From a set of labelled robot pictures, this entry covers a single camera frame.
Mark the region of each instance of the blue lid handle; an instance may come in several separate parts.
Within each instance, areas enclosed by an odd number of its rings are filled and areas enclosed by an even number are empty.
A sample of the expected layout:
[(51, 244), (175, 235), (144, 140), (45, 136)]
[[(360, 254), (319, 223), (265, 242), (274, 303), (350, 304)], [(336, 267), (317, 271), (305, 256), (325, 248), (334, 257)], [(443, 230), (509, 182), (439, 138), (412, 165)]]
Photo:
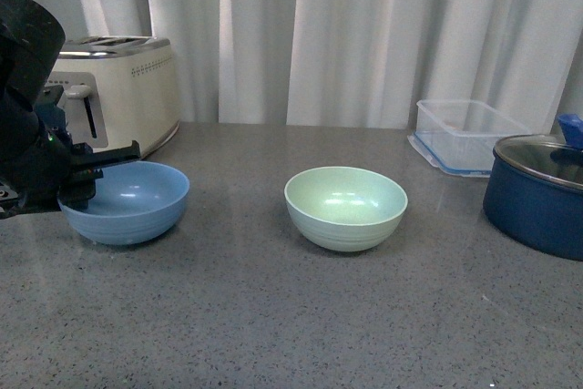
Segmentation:
[(567, 144), (573, 148), (583, 149), (583, 120), (577, 114), (561, 114), (558, 117), (558, 124)]

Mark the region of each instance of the blue pot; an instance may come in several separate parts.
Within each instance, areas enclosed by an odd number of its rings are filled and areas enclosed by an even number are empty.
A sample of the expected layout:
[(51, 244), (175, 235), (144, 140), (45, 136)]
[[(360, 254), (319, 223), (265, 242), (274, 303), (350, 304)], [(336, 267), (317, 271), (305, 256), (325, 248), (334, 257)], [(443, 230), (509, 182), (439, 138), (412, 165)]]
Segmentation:
[(484, 212), (499, 230), (536, 250), (583, 261), (583, 151), (544, 136), (503, 138)]

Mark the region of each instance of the glass lid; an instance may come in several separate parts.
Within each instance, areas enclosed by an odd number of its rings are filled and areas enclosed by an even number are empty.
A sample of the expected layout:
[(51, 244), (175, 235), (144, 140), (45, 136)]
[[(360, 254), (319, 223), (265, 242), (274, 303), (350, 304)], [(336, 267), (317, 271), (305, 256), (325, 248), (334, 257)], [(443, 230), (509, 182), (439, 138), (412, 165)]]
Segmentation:
[(495, 153), (510, 166), (549, 182), (583, 190), (583, 150), (549, 136), (498, 140)]

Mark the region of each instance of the granite countertop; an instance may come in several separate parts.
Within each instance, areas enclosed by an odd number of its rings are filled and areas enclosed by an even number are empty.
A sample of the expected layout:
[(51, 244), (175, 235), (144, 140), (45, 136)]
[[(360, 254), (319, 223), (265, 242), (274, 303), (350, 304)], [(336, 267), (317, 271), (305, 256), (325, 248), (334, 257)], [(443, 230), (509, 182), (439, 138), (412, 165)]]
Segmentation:
[[(431, 168), (405, 131), (184, 123), (148, 159), (191, 185), (155, 241), (0, 222), (0, 387), (583, 387), (583, 263), (501, 234), (487, 179)], [(283, 187), (327, 165), (405, 189), (393, 236), (301, 236)]]

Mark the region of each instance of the cream toaster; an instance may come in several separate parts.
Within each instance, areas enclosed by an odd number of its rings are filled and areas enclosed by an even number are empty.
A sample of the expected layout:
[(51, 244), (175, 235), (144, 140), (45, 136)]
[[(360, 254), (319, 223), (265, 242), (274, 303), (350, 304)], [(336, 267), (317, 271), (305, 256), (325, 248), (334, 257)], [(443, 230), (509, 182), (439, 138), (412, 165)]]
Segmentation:
[(47, 83), (74, 143), (94, 151), (139, 143), (141, 157), (178, 130), (180, 101), (170, 42), (152, 36), (93, 36), (63, 45)]

